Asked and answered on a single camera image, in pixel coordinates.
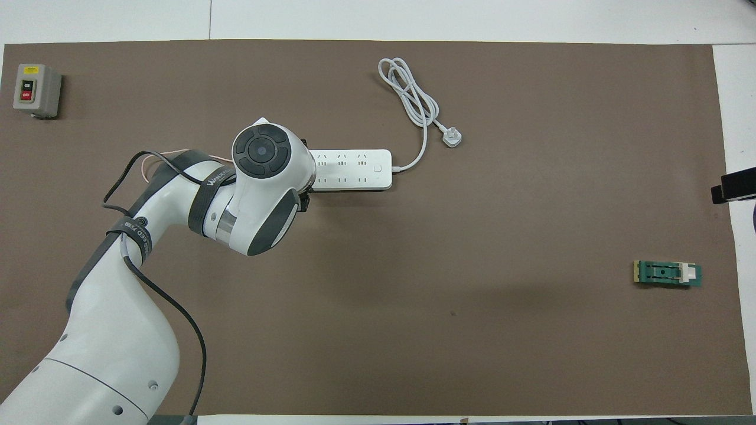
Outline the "white power strip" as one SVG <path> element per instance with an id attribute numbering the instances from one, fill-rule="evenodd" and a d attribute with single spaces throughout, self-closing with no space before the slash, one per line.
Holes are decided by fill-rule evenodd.
<path id="1" fill-rule="evenodd" d="M 385 191 L 393 184 L 387 149 L 314 149 L 314 192 Z"/>

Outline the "green circuit board module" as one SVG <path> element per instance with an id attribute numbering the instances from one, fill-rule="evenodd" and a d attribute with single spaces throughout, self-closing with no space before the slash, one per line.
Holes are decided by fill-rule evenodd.
<path id="1" fill-rule="evenodd" d="M 633 261 L 636 283 L 672 287 L 701 287 L 702 269 L 696 263 L 683 261 Z"/>

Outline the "brown table mat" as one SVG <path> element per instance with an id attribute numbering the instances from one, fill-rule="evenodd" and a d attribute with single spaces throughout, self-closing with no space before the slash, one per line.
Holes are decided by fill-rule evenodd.
<path id="1" fill-rule="evenodd" d="M 432 129 L 388 191 L 313 194 L 262 255 L 181 225 L 146 261 L 206 339 L 198 414 L 751 413 L 712 48 L 491 42 L 7 45 L 0 403 L 64 331 L 134 153 L 229 157 L 265 117 L 412 161 L 383 57 L 459 147 Z M 63 76 L 56 119 L 13 109 L 20 64 Z M 636 283 L 635 260 L 699 264 L 702 285 Z"/>

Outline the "grey on off switch box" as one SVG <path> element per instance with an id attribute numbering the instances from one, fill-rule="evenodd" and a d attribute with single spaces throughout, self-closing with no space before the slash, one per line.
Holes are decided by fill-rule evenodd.
<path id="1" fill-rule="evenodd" d="M 14 110 L 36 119 L 56 119 L 63 76 L 43 64 L 20 64 L 12 97 Z"/>

